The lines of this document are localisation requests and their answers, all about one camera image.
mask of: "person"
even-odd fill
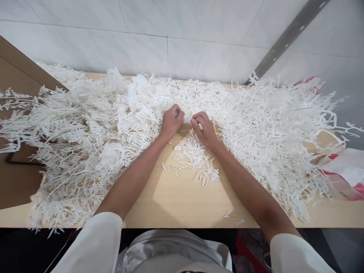
[[[159,136],[115,182],[52,272],[114,273],[122,220],[138,199],[183,117],[184,112],[177,104],[164,113]],[[207,114],[192,116],[191,125],[199,140],[221,163],[236,195],[263,231],[270,244],[273,272],[334,272],[301,237],[270,193],[218,140]],[[202,240],[187,230],[168,229],[150,230],[135,238],[122,265],[123,273],[231,270],[231,255],[226,245]]]

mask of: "person's left hand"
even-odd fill
[[[169,110],[165,111],[160,136],[170,141],[181,126],[184,115],[185,113],[179,108],[178,104],[174,104]]]

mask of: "finger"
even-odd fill
[[[198,127],[198,122],[195,119],[191,119],[191,125],[192,125],[193,131],[195,132],[197,137],[198,138],[201,137],[202,131],[200,130],[200,127]]]
[[[192,116],[192,118],[193,119],[195,119],[196,117],[198,117],[198,116],[202,116],[202,117],[204,117],[205,119],[209,119],[209,117],[208,117],[208,115],[206,114],[206,112],[198,112],[197,114],[194,114],[193,116]]]
[[[205,125],[207,124],[207,120],[203,116],[198,116],[194,120],[197,122],[197,124],[198,123],[201,124],[202,128],[204,128]]]
[[[170,110],[175,113],[176,111],[181,110],[181,108],[179,108],[178,104],[173,104],[173,106],[170,108]]]
[[[182,122],[184,116],[185,116],[185,112],[183,112],[182,110],[180,110],[177,119],[180,122]]]

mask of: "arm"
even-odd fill
[[[216,137],[213,123],[205,112],[192,117],[197,137],[219,160],[236,195],[262,229],[267,241],[274,235],[290,233],[301,237],[272,195],[230,154]]]
[[[121,219],[125,219],[143,191],[160,153],[179,129],[183,116],[184,112],[177,104],[164,113],[159,136],[116,180],[95,215],[101,212],[114,212]]]

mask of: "person's right hand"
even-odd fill
[[[192,116],[191,125],[198,139],[208,148],[215,146],[219,140],[215,134],[212,121],[205,112],[199,112]]]

